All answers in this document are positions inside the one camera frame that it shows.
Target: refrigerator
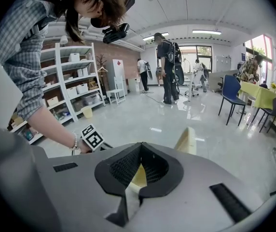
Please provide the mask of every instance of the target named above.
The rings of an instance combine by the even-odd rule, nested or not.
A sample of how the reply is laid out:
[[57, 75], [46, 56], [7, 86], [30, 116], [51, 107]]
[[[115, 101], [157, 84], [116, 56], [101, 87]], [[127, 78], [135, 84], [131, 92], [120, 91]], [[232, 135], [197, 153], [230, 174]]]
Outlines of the refrigerator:
[[[110, 90], [115, 89], [114, 77], [120, 78], [120, 76], [122, 76], [125, 95], [127, 95], [127, 86], [126, 86], [126, 80], [125, 80], [123, 60], [113, 59], [113, 60], [107, 61], [105, 68], [108, 71], [107, 77], [108, 77]], [[123, 96], [124, 96], [124, 93], [119, 92], [119, 97], [123, 97]]]

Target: yellow-green tablecloth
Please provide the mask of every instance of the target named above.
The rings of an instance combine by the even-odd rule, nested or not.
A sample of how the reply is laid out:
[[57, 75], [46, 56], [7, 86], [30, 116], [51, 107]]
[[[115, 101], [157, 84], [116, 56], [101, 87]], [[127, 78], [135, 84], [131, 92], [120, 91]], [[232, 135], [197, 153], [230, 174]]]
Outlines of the yellow-green tablecloth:
[[272, 101], [276, 97], [274, 92], [247, 82], [241, 83], [240, 90], [256, 98], [255, 107], [273, 109]]

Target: clothes hanger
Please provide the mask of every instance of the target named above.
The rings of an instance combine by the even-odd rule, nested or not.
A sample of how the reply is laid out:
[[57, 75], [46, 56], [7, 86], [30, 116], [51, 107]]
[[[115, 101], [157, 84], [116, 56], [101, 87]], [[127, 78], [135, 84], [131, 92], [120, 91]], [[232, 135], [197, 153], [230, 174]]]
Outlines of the clothes hanger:
[[108, 72], [103, 66], [99, 68], [97, 72]]

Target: person in camouflage shirt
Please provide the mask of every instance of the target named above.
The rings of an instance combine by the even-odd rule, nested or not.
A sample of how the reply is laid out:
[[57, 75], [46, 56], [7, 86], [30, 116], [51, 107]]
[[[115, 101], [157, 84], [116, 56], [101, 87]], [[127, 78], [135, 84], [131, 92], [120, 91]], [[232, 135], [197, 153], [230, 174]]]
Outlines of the person in camouflage shirt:
[[258, 66], [262, 63], [262, 56], [257, 55], [254, 59], [248, 58], [241, 66], [239, 78], [243, 82], [255, 83], [259, 82], [259, 74], [257, 74]]

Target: ceiling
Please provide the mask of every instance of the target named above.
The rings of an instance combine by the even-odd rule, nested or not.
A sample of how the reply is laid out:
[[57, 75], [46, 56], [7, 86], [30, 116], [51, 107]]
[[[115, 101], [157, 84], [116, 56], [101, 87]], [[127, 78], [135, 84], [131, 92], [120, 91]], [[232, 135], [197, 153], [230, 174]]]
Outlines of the ceiling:
[[[130, 31], [124, 42], [142, 46], [143, 38], [156, 32], [168, 32], [168, 39], [202, 40], [238, 45], [263, 33], [276, 37], [276, 12], [266, 0], [136, 0], [124, 22]], [[102, 34], [81, 19], [86, 34]], [[193, 29], [221, 31], [221, 35], [193, 34]], [[54, 23], [47, 37], [64, 34], [64, 22]]]

